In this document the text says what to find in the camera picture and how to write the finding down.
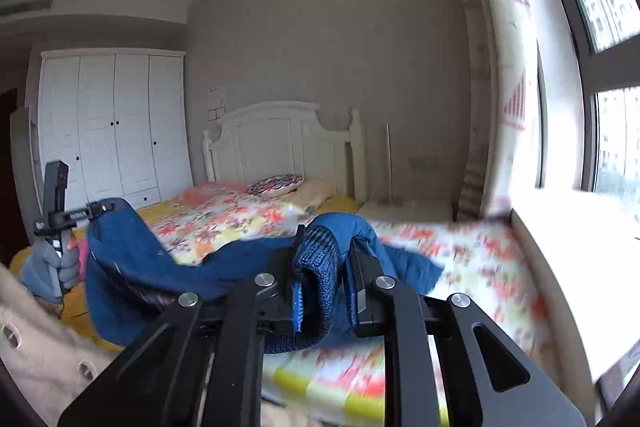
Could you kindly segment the left hand grey glove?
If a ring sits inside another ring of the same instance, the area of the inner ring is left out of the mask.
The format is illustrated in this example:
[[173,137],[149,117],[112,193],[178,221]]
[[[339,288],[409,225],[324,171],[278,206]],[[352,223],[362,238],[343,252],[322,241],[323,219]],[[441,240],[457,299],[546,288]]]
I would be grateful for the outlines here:
[[35,243],[25,261],[21,280],[35,297],[47,303],[62,303],[63,297],[78,283],[79,249],[75,236],[67,241],[62,255],[47,241]]

